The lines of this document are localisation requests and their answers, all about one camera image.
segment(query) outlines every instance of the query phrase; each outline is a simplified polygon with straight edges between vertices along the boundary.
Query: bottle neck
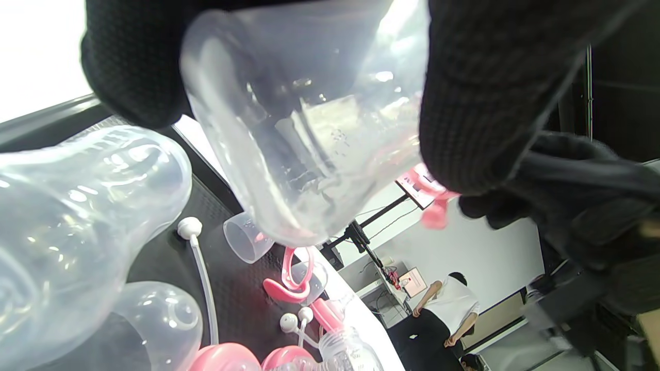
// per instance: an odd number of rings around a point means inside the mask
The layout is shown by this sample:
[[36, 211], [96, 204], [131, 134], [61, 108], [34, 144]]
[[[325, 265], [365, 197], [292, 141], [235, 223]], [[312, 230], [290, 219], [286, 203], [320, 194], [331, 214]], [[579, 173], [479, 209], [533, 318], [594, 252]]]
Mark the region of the bottle neck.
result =
[[319, 352], [321, 353], [321, 358], [329, 360], [337, 354], [348, 350], [349, 347], [361, 344], [361, 342], [355, 329], [346, 327], [326, 333], [319, 340]]

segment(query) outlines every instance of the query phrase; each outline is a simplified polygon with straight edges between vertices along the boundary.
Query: monitor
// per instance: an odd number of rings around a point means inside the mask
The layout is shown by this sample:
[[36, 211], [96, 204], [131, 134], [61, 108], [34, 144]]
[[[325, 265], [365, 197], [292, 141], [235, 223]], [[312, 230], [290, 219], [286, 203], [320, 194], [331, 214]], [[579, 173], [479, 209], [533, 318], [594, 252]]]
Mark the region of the monitor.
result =
[[412, 268], [408, 273], [401, 275], [399, 277], [399, 285], [401, 285], [401, 288], [403, 288], [411, 298], [426, 290], [426, 283], [417, 267]]

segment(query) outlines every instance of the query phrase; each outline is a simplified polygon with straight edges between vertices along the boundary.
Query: white tabletop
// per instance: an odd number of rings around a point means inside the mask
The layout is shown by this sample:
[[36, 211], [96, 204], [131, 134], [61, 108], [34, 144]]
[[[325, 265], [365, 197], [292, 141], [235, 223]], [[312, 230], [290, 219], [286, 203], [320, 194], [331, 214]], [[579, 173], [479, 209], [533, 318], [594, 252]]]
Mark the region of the white tabletop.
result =
[[[354, 299], [346, 307], [346, 318], [344, 324], [355, 328], [360, 335], [361, 340], [371, 345], [380, 359], [385, 371], [403, 371], [403, 365], [399, 360], [397, 352], [394, 350], [392, 342], [385, 332], [383, 325], [371, 313], [369, 308], [355, 295], [355, 292], [341, 278], [339, 273], [332, 268], [332, 265], [323, 257], [320, 251], [315, 248], [310, 249], [314, 254], [314, 261], [323, 264], [328, 272], [328, 283], [325, 292], [332, 299], [342, 299], [346, 295], [353, 295]], [[297, 249], [296, 256], [301, 261], [309, 260], [306, 249]]]

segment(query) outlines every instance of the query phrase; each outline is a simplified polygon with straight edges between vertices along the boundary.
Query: white tube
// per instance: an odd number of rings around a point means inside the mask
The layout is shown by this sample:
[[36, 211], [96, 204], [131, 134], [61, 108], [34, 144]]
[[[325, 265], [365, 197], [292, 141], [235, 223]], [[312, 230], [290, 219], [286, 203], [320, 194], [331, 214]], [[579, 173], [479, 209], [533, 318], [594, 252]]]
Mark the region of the white tube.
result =
[[298, 332], [298, 346], [302, 348], [302, 343], [305, 341], [305, 327], [307, 327], [307, 319], [300, 322], [300, 331]]
[[211, 292], [211, 280], [209, 280], [209, 274], [206, 270], [206, 265], [204, 264], [204, 257], [202, 256], [201, 250], [199, 249], [199, 242], [197, 241], [197, 236], [190, 236], [190, 245], [193, 248], [193, 255], [195, 256], [195, 262], [197, 263], [197, 269], [199, 270], [199, 278], [202, 281], [202, 287], [204, 288], [204, 300], [207, 303], [207, 312], [209, 313], [209, 331], [211, 332], [211, 345], [216, 345], [219, 342], [218, 339], [218, 317], [215, 313], [215, 302], [213, 300], [213, 292]]

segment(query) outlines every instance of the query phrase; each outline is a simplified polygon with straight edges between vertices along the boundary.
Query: man's arm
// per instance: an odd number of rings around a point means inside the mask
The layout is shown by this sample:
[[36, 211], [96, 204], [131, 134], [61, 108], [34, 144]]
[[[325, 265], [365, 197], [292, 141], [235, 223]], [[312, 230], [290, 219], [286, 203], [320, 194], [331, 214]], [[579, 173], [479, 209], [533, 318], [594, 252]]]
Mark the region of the man's arm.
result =
[[463, 335], [467, 332], [467, 330], [470, 329], [470, 327], [474, 326], [475, 323], [477, 322], [477, 318], [479, 315], [476, 312], [471, 312], [464, 320], [463, 323], [461, 324], [461, 327], [454, 333], [452, 336], [449, 337], [449, 339], [445, 340], [445, 348], [447, 347], [453, 347], [458, 343], [458, 340], [460, 340]]
[[441, 281], [436, 281], [429, 286], [428, 290], [426, 291], [426, 294], [424, 294], [424, 297], [422, 300], [420, 300], [419, 304], [417, 304], [417, 307], [415, 310], [421, 310], [426, 303], [431, 300], [432, 297], [434, 297], [442, 288], [442, 282]]
[[475, 323], [477, 322], [477, 318], [478, 318], [478, 317], [479, 317], [478, 314], [476, 314], [476, 313], [474, 313], [474, 312], [470, 313], [470, 314], [469, 314], [469, 315], [463, 320], [463, 323], [461, 324], [461, 327], [459, 327], [458, 330], [456, 331], [456, 333], [453, 334], [453, 335], [454, 335], [455, 337], [457, 337], [458, 339], [460, 339], [463, 335], [465, 335], [465, 333], [467, 332], [467, 330], [469, 330], [472, 326], [475, 325]]

